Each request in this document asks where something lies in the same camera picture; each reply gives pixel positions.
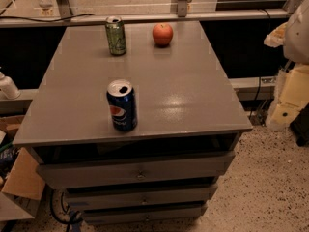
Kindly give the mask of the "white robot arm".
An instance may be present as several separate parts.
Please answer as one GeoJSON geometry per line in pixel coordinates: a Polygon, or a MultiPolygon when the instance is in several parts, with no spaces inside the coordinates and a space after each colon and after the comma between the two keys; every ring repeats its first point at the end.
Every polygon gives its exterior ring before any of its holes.
{"type": "Polygon", "coordinates": [[[295,63],[309,64],[309,0],[303,0],[290,16],[283,49],[287,59],[295,63]]]}

